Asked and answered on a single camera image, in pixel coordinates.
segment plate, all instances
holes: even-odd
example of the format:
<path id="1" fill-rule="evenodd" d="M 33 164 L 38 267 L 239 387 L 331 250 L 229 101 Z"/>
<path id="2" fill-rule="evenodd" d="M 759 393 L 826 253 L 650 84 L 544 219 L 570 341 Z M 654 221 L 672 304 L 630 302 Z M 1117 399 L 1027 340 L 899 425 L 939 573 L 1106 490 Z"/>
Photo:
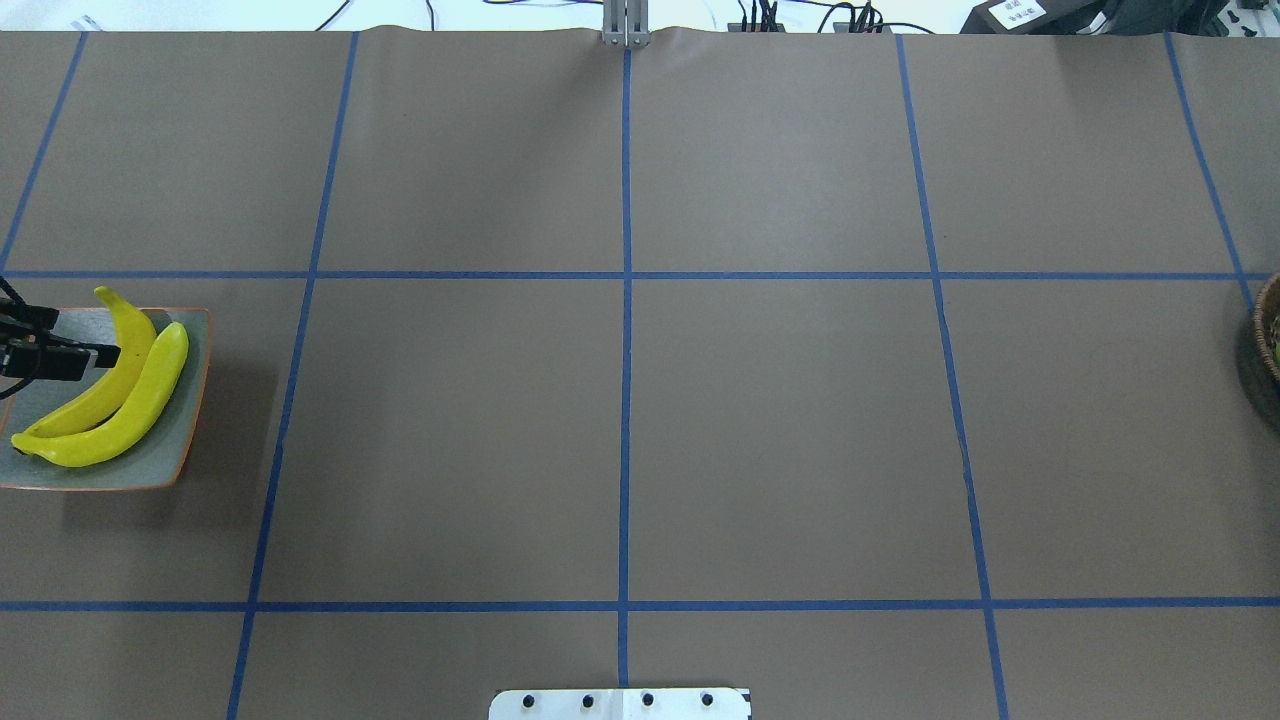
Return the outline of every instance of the plate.
<path id="1" fill-rule="evenodd" d="M 51 491 L 125 491 L 152 489 L 178 480 L 196 432 L 200 404 L 205 397 L 209 375 L 210 316 L 209 310 L 150 307 L 142 309 L 155 323 L 156 331 L 177 320 L 187 327 L 191 342 L 187 365 L 178 377 L 173 397 L 155 427 L 137 445 L 119 457 L 88 468 L 61 468 L 35 455 L 22 455 L 10 438 L 68 402 L 106 373 L 88 368 L 79 382 L 37 380 L 9 398 L 0 410 L 0 488 Z M 54 334 L 82 342 L 114 343 L 115 325 L 111 313 L 102 309 L 63 310 L 54 325 Z"/>

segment banana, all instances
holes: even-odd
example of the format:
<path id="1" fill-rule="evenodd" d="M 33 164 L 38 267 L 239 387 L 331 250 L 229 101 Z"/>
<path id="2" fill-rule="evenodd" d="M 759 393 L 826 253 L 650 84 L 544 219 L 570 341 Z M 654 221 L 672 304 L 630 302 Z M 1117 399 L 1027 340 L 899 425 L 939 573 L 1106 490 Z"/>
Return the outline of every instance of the banana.
<path id="1" fill-rule="evenodd" d="M 13 436 L 13 446 L 64 468 L 84 468 L 119 456 L 137 445 L 160 418 L 187 364 L 188 347 L 187 328 L 182 323 L 169 323 L 151 345 L 133 391 L 109 420 L 91 430 L 61 437 L 18 433 Z"/>
<path id="2" fill-rule="evenodd" d="M 129 305 L 114 290 L 99 287 L 93 290 L 93 295 L 111 311 L 120 359 L 88 389 L 23 430 L 28 436 L 59 437 L 87 430 L 119 410 L 138 382 L 142 365 L 151 352 L 151 343 L 156 340 L 155 325 L 146 314 Z"/>

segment basket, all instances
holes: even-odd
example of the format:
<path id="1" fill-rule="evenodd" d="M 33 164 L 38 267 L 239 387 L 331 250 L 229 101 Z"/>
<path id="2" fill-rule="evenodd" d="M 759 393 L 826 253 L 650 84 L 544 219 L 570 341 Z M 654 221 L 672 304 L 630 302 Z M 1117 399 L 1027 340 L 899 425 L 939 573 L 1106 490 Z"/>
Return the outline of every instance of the basket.
<path id="1" fill-rule="evenodd" d="M 1254 302 L 1253 316 L 1240 328 L 1235 365 L 1240 387 L 1258 415 L 1280 433 L 1280 273 L 1271 277 Z"/>

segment metal bracket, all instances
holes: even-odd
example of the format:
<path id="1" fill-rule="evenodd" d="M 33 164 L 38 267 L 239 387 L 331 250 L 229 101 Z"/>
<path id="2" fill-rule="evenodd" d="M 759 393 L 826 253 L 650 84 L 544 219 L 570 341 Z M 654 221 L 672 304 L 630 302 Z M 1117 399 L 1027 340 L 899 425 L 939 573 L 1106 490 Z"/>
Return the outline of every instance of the metal bracket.
<path id="1" fill-rule="evenodd" d="M 600 40 L 618 47 L 649 45 L 649 0 L 604 0 Z"/>

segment horizontal blue line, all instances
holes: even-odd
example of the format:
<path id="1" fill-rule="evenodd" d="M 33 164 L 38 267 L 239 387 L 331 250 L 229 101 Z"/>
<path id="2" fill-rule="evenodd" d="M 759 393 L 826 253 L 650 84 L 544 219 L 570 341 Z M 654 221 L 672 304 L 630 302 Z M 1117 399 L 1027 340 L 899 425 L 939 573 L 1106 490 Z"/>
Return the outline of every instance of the horizontal blue line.
<path id="1" fill-rule="evenodd" d="M 306 279 L 306 270 L 5 270 L 10 278 L 76 279 Z M 622 272 L 612 270 L 319 270 L 319 279 L 498 279 L 498 281 L 621 281 Z M 938 273 L 945 281 L 1202 281 L 1235 282 L 1235 273 L 1084 273 L 1036 270 L 948 270 Z M 914 270 L 849 270 L 849 272 L 636 272 L 636 281 L 928 281 L 928 272 Z M 1245 273 L 1245 279 L 1266 281 L 1266 273 Z"/>
<path id="2" fill-rule="evenodd" d="M 1280 607 L 1280 596 L 1169 596 L 942 600 L 564 600 L 495 602 L 183 602 L 0 601 L 0 612 L 856 612 L 896 610 L 1105 610 L 1161 607 Z"/>

